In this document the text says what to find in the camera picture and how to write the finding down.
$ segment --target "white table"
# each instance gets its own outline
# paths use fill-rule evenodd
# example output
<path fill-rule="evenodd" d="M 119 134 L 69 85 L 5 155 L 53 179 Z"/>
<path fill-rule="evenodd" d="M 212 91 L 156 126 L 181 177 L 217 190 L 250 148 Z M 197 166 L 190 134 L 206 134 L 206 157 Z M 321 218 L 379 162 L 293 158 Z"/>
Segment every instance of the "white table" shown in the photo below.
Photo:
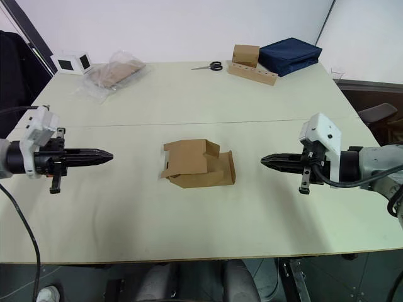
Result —
<path fill-rule="evenodd" d="M 167 68 L 164 73 L 168 74 L 168 66 L 171 66 L 172 74 L 181 74 L 176 71 L 180 65 L 161 64 L 161 68 Z M 200 63 L 183 65 L 188 68 Z M 243 81 L 230 79 L 230 75 L 224 73 L 204 71 L 218 79 Z M 298 73 L 301 81 L 305 81 L 304 73 L 326 76 L 322 67 L 316 65 L 290 74 L 290 80 L 288 76 L 279 79 L 276 85 L 280 86 L 282 80 L 298 85 Z M 297 138 L 304 116 L 309 118 L 318 111 L 314 108 L 321 104 L 321 111 L 330 116 L 340 115 L 333 115 L 333 121 L 343 133 L 343 150 L 350 145 L 377 145 L 330 78 L 323 80 L 323 85 L 329 87 L 325 89 L 327 92 L 322 92 L 327 95 L 323 102 L 311 99 L 311 103 L 298 110 L 289 108 L 291 118 L 301 120 L 278 121 L 275 109 L 268 110 L 269 106 L 260 98 L 252 96 L 241 102 L 236 94 L 238 107 L 235 108 L 243 108 L 244 112 L 224 110 L 223 104 L 229 104 L 229 100 L 224 100 L 215 105 L 215 112 L 220 115 L 208 115 L 208 107 L 192 101 L 191 90 L 186 90 L 188 100 L 197 110 L 186 107 L 185 115 L 174 115 L 173 110 L 170 111 L 172 114 L 162 115 L 163 110 L 157 105 L 162 106 L 163 100 L 178 106 L 178 99 L 173 98 L 173 94 L 166 97 L 169 87 L 153 91 L 155 95 L 161 94 L 158 98 L 137 99 L 130 105 L 127 99 L 117 95 L 101 106 L 81 100 L 85 105 L 81 113 L 75 114 L 69 109 L 66 98 L 50 102 L 46 97 L 56 90 L 54 86 L 65 92 L 71 89 L 73 85 L 69 81 L 62 85 L 62 77 L 65 76 L 55 77 L 35 103 L 50 103 L 52 111 L 60 115 L 61 125 L 67 128 L 66 147 L 101 148 L 113 153 L 115 158 L 99 166 L 69 169 L 67 177 L 62 178 L 62 192 L 56 195 L 48 193 L 51 179 L 44 177 L 32 181 L 24 175 L 16 175 L 1 181 L 15 196 L 30 222 L 43 262 L 276 257 L 403 247 L 402 230 L 397 220 L 387 213 L 387 201 L 381 195 L 358 188 L 331 189 L 316 185 L 311 186 L 310 195 L 301 195 L 298 192 L 300 175 L 281 173 L 260 164 L 260 158 L 268 154 L 300 153 L 302 145 Z M 276 95 L 273 92 L 276 86 L 247 80 L 236 89 L 241 91 L 241 86 L 251 92 L 264 89 L 267 98 Z M 291 86 L 283 93 L 290 93 L 290 89 Z M 300 91 L 300 99 L 306 99 L 306 94 L 309 89 Z M 336 101 L 338 105 L 326 100 Z M 132 110 L 135 116 L 132 119 L 125 114 L 130 108 L 141 108 L 138 103 L 147 104 L 147 101 L 150 107 L 144 112 L 148 114 L 140 115 Z M 77 105 L 77 101 L 72 102 L 72 106 Z M 279 114 L 284 114 L 281 118 L 287 119 L 286 106 L 275 99 L 271 102 L 277 104 L 275 108 Z M 125 103 L 125 110 L 118 103 Z M 257 110 L 255 105 L 246 110 L 244 103 L 259 103 L 267 110 Z M 104 106 L 111 111 L 109 115 Z M 263 114 L 276 121 L 256 121 Z M 105 125 L 100 116 L 105 118 Z M 171 122 L 175 125 L 164 125 Z M 159 125 L 136 125 L 147 123 Z M 9 139 L 20 139 L 23 132 L 23 128 L 17 128 Z M 163 144 L 187 138 L 207 138 L 219 144 L 223 152 L 231 149 L 236 183 L 233 186 L 181 189 L 160 179 L 165 159 Z M 18 215 L 9 200 L 0 195 L 0 262 L 34 261 L 30 239 Z"/>
<path fill-rule="evenodd" d="M 49 104 L 63 126 L 308 120 L 318 112 L 357 117 L 321 64 L 279 77 L 274 86 L 228 74 L 224 61 L 220 72 L 191 69 L 206 64 L 149 64 L 148 74 L 102 106 L 77 93 L 82 76 L 57 74 L 34 104 Z"/>

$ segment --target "transparent plastic bag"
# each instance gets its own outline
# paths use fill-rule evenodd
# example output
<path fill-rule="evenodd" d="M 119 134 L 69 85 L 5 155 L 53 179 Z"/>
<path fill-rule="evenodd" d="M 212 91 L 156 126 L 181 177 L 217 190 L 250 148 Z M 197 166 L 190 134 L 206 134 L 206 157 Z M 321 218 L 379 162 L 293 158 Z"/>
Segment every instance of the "transparent plastic bag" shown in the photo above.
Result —
<path fill-rule="evenodd" d="M 118 51 L 111 56 L 108 64 L 92 68 L 84 75 L 79 92 L 102 103 L 109 95 L 142 77 L 144 67 L 145 63 L 132 54 Z"/>

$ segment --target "wooden block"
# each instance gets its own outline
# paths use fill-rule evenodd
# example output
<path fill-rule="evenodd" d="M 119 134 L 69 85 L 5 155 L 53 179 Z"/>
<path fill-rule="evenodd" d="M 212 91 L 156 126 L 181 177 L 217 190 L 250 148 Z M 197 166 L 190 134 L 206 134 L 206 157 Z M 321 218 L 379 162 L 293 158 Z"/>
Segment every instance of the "wooden block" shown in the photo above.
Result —
<path fill-rule="evenodd" d="M 253 67 L 231 63 L 228 66 L 228 73 L 235 76 L 244 77 L 245 79 L 253 80 L 260 83 L 274 85 L 277 80 L 277 74 L 267 71 L 259 70 Z"/>

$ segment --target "floor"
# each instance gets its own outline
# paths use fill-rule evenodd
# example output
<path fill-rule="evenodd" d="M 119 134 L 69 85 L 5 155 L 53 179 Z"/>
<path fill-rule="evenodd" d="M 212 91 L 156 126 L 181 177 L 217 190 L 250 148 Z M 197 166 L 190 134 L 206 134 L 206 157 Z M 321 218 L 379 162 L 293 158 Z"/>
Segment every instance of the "floor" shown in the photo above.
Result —
<path fill-rule="evenodd" d="M 277 270 L 273 259 L 245 259 L 254 277 L 262 301 L 276 284 Z M 41 287 L 62 286 L 66 302 L 103 301 L 106 283 L 125 276 L 141 276 L 152 264 L 117 264 L 102 268 L 43 266 Z M 403 270 L 403 250 L 358 254 L 353 260 L 340 255 L 306 257 L 301 260 L 312 302 L 379 302 L 385 301 L 395 277 Z M 180 262 L 177 298 L 197 301 L 222 301 L 221 261 Z M 3 298 L 32 280 L 35 268 L 28 265 L 0 265 L 0 301 L 30 301 L 32 284 Z M 280 283 L 272 302 L 285 302 Z M 394 301 L 403 301 L 403 285 Z"/>

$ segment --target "blue pouch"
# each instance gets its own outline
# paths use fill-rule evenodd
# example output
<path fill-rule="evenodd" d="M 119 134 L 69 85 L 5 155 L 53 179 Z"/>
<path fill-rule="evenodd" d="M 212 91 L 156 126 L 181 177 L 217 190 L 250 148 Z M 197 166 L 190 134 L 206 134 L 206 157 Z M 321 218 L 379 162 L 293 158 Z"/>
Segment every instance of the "blue pouch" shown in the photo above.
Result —
<path fill-rule="evenodd" d="M 280 77 L 318 63 L 322 49 L 295 38 L 260 48 L 259 63 Z"/>

